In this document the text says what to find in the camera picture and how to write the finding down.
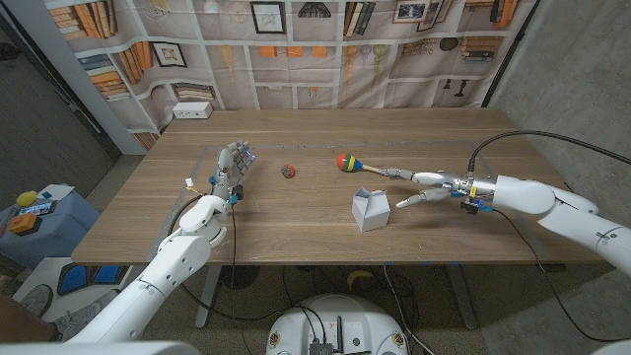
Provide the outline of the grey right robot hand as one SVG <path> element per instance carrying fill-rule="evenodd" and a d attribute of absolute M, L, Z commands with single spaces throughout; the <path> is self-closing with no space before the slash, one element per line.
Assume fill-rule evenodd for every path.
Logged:
<path fill-rule="evenodd" d="M 441 201 L 451 196 L 465 197 L 465 203 L 470 203 L 475 198 L 492 199 L 496 190 L 496 180 L 490 177 L 461 176 L 443 171 L 412 172 L 400 168 L 381 169 L 380 173 L 390 178 L 410 180 L 428 186 L 428 189 L 398 202 L 397 208 L 405 208 L 420 202 Z"/>

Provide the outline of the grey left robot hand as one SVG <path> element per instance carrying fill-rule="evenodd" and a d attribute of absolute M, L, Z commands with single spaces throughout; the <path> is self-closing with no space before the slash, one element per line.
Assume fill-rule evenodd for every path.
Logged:
<path fill-rule="evenodd" d="M 217 157 L 211 194 L 231 204 L 244 199 L 243 177 L 255 161 L 247 141 L 239 140 L 223 148 Z"/>

